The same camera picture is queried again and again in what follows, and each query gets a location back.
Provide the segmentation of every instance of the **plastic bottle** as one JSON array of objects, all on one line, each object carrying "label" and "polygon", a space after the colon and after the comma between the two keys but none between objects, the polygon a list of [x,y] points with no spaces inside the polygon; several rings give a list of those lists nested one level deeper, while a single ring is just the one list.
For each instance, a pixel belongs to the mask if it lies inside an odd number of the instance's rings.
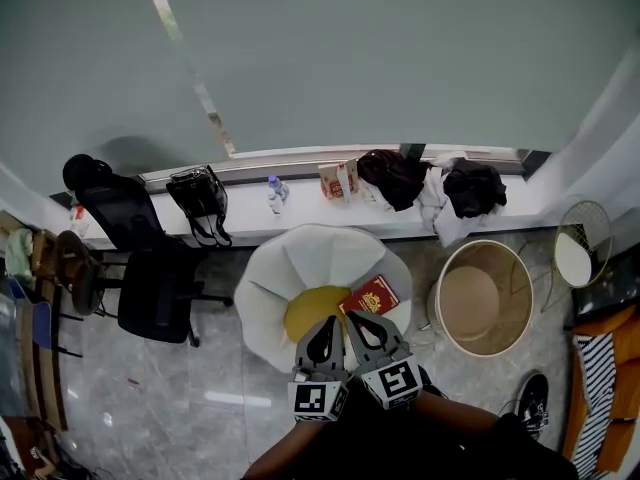
[{"label": "plastic bottle", "polygon": [[269,176],[269,187],[271,187],[276,194],[280,196],[282,202],[284,203],[287,200],[287,196],[289,195],[289,187],[287,187],[280,178],[277,176]]},{"label": "plastic bottle", "polygon": [[284,202],[272,187],[267,189],[267,199],[269,200],[271,211],[276,215],[280,215],[284,210]]}]

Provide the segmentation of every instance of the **laundry basket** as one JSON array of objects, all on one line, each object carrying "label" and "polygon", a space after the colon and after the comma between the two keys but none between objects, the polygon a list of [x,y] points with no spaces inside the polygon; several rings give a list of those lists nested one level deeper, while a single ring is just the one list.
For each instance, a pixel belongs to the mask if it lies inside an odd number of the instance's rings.
[{"label": "laundry basket", "polygon": [[476,240],[458,249],[431,288],[427,314],[462,351],[493,357],[524,334],[533,308],[527,269],[509,247]]}]

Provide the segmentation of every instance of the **black office chair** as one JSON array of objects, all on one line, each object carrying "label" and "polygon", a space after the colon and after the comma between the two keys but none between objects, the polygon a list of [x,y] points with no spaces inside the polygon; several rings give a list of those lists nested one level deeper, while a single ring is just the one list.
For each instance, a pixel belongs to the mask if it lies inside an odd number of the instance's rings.
[{"label": "black office chair", "polygon": [[[157,341],[198,347],[190,313],[193,299],[233,305],[228,296],[204,295],[203,282],[194,281],[206,258],[165,235],[151,198],[137,181],[113,174],[88,155],[76,155],[63,169],[65,185],[96,219],[118,251],[131,252],[118,303],[118,325],[132,334]],[[102,288],[104,281],[98,283]]]}]

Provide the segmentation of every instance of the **red passport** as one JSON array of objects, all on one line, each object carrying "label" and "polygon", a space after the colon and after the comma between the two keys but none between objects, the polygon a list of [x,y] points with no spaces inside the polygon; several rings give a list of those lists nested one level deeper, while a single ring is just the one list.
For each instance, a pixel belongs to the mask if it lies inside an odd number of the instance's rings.
[{"label": "red passport", "polygon": [[343,313],[363,309],[376,315],[384,315],[399,304],[398,297],[382,276],[376,276],[344,299],[338,307]]}]

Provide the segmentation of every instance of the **yellow cloth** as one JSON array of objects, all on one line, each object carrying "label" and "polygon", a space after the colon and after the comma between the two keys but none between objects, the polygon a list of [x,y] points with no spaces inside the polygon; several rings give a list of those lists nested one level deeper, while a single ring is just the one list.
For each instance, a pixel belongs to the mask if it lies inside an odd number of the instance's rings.
[{"label": "yellow cloth", "polygon": [[332,315],[338,317],[342,334],[346,336],[344,314],[338,304],[349,295],[351,290],[340,286],[321,286],[303,291],[289,302],[284,314],[284,328],[289,339],[298,343],[315,324]]}]

